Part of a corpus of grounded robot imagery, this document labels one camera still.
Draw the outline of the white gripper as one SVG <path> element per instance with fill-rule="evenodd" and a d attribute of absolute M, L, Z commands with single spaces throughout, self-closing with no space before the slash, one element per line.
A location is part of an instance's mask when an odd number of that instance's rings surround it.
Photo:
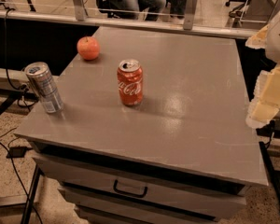
<path fill-rule="evenodd" d="M 270 72 L 261 71 L 256 81 L 245 122 L 257 129 L 269 124 L 280 110 L 280 10 L 245 45 L 251 49 L 266 48 L 266 57 L 278 63 Z"/>

